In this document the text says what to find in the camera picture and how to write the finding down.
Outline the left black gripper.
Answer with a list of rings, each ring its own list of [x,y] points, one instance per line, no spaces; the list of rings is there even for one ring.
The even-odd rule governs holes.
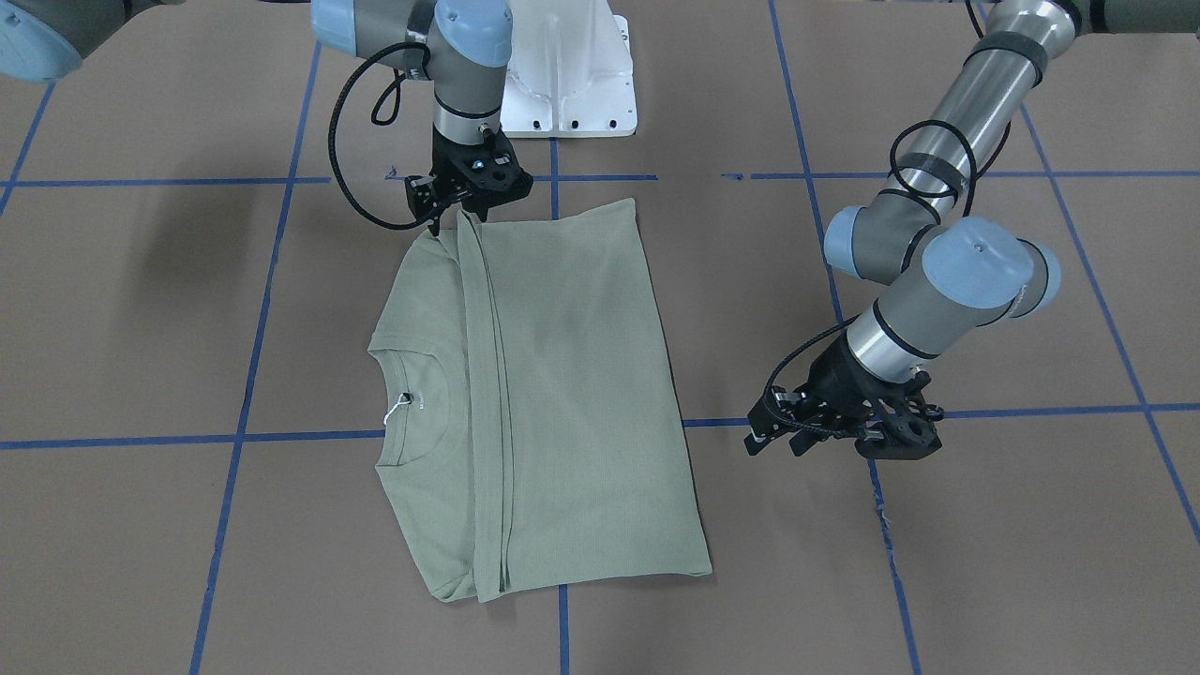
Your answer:
[[[772,371],[746,414],[749,456],[758,456],[785,435],[796,458],[827,440],[853,440],[860,456],[889,460],[918,460],[943,447],[936,423],[944,411],[923,395],[929,374],[919,371],[901,383],[878,380],[854,359],[844,333],[829,328],[810,338]],[[835,342],[812,362],[805,384],[793,390],[776,386],[788,363],[832,335]]]

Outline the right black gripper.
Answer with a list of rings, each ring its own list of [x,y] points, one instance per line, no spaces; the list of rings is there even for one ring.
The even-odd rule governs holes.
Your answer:
[[[427,225],[431,235],[442,234],[442,213],[455,203],[478,219],[488,210],[532,192],[534,179],[523,171],[514,143],[499,131],[486,131],[480,144],[449,141],[433,132],[432,168],[428,175],[409,175],[404,191],[416,226]]]

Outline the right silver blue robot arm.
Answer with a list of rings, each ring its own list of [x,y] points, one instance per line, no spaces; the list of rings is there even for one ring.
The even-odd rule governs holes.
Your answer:
[[[14,80],[56,83],[80,68],[154,1],[5,1],[2,73]],[[334,179],[360,217],[390,231],[425,227],[439,235],[454,205],[486,219],[498,205],[522,201],[534,180],[502,129],[508,64],[514,55],[514,11],[505,1],[312,1],[311,26],[323,46],[358,56],[328,125]],[[412,221],[370,213],[352,193],[338,161],[338,130],[349,94],[373,66],[391,78],[371,113],[389,127],[401,113],[408,80],[433,84],[431,168],[403,179]]]

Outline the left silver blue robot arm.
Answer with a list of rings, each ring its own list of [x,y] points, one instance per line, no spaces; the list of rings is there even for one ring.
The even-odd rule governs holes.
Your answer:
[[[794,456],[852,440],[860,456],[917,460],[942,446],[926,364],[964,334],[1046,307],[1061,287],[1050,249],[976,217],[979,180],[1051,61],[1082,36],[1196,31],[1195,1],[998,1],[932,115],[896,135],[883,189],[830,219],[832,269],[883,286],[821,333],[827,350],[794,389],[768,376],[746,414],[746,453],[788,440]]]

